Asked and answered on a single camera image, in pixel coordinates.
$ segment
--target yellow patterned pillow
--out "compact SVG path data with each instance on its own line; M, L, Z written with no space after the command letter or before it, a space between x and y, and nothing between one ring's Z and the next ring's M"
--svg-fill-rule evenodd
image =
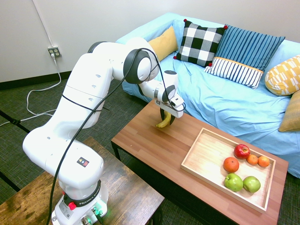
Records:
M300 90L300 55L273 67L265 77L267 89L275 95L291 95Z
M293 93L279 131L300 131L300 91Z

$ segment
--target wooden tray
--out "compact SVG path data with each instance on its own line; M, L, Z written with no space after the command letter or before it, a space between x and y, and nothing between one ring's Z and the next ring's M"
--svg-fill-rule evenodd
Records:
M260 181L261 188L255 193L250 193L245 189L233 192L224 186L224 179L228 175L228 172L223 168L223 161L227 157L234 157L233 151L238 144L239 143L202 128L183 160L181 168L251 208L264 213L267 210L276 161L268 157L270 159L270 165L261 167L258 164L251 165L245 159L238 159L240 167L235 174L239 175L242 180L247 176L255 176ZM252 149L250 149L250 152L257 157L264 156Z

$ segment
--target tangerine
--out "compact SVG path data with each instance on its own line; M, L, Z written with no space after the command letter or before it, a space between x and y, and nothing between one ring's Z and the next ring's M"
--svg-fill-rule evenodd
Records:
M251 165L256 165L258 163L258 157L256 155L249 155L247 162L249 162Z
M270 165L270 160L266 156L260 156L258 158L258 164L262 167L267 167L268 165Z
M239 169L240 164L236 158L228 157L224 160L223 167L227 172L234 173Z

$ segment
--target mustard pillow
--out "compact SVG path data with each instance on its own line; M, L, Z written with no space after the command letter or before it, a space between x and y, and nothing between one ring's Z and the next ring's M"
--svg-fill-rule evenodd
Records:
M300 55L273 67L265 77L267 89L275 95L291 95L300 90Z
M279 131L300 131L300 91L293 93Z
M174 28L171 26L161 36L149 41L158 60L161 61L169 54L178 50Z

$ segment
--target electrical outlet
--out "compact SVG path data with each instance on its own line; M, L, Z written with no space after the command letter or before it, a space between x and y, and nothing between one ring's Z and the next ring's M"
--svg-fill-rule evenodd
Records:
M55 58L61 56L60 50L58 49L57 46L48 48L48 52L50 55L53 53Z

